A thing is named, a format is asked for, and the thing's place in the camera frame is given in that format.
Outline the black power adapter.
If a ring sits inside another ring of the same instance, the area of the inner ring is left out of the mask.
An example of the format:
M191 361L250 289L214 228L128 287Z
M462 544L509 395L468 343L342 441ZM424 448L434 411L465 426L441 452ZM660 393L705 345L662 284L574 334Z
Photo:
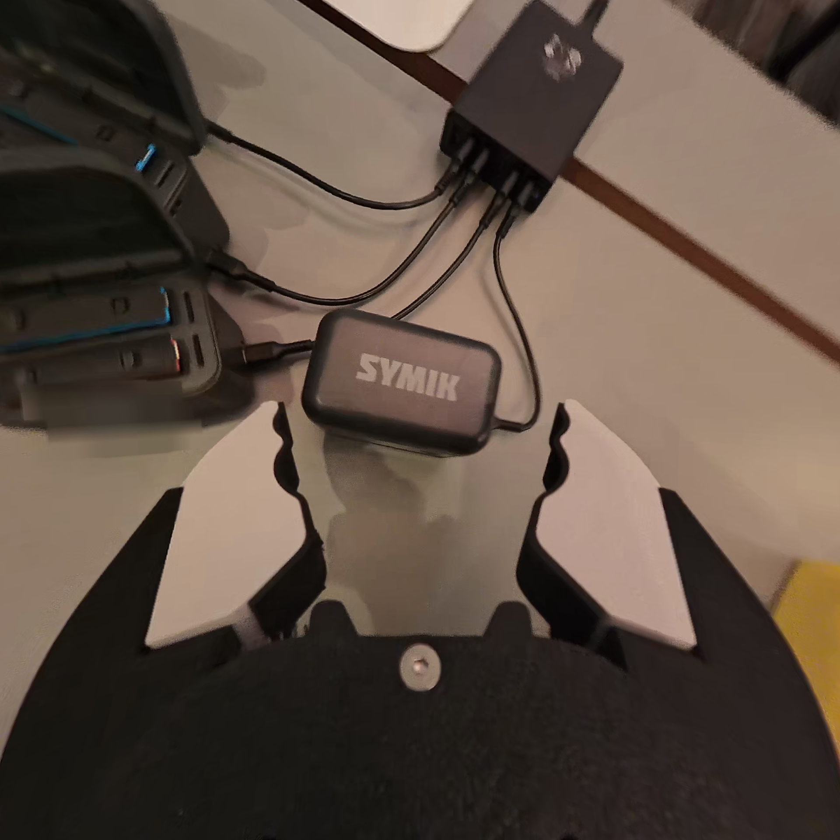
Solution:
M440 151L524 212L541 204L622 75L595 40L608 5L590 2L575 23L530 2L446 114Z

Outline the black battery charger case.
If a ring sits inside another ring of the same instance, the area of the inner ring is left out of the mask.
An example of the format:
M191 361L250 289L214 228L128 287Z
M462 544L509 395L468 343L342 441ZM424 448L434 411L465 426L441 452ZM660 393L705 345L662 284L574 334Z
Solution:
M16 353L2 365L114 340L168 334L184 372L89 385L2 382L2 425L57 430L142 424L216 425L253 399L232 357L243 339L209 290L210 272L151 189L93 150L2 153L2 304L138 287L167 290L172 322Z
M502 362L490 345L341 310L318 326L301 392L335 434L436 457L473 455L494 427Z
M1 47L1 105L60 102L161 141L166 158L144 173L92 151L150 188L197 258L227 246L228 225L194 164L206 121L172 28L153 2L2 1Z

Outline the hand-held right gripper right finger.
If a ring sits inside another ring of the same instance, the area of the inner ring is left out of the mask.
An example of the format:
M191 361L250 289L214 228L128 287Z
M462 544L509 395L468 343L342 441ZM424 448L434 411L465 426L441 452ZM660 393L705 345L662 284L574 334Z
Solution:
M517 582L549 635L593 648L614 629L690 651L697 634L661 486L579 402L558 405Z

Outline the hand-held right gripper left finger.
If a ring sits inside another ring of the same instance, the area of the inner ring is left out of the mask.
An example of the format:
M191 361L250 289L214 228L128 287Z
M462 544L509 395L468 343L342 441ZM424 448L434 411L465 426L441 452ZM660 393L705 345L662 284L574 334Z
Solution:
M145 644L229 627L287 637L323 592L323 542L299 488L286 407L265 402L182 484Z

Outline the black battery with orange edge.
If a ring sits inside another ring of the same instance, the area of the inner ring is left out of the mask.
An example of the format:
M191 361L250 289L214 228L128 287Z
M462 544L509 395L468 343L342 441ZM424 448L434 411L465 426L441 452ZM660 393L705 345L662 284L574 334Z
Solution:
M15 359L2 365L2 382L15 385L89 385L168 380L183 372L184 362L178 341L163 334Z

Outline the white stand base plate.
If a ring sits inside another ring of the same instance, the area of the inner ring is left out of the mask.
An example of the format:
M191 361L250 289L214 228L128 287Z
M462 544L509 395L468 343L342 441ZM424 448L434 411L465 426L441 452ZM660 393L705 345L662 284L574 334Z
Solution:
M327 1L381 42L409 53L442 46L474 1Z

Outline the yellow plastic bin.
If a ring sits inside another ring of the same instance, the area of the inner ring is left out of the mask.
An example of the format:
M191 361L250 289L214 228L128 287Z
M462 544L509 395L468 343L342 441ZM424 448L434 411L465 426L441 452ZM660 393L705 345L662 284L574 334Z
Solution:
M838 658L838 563L797 561L776 598L773 618L800 658Z

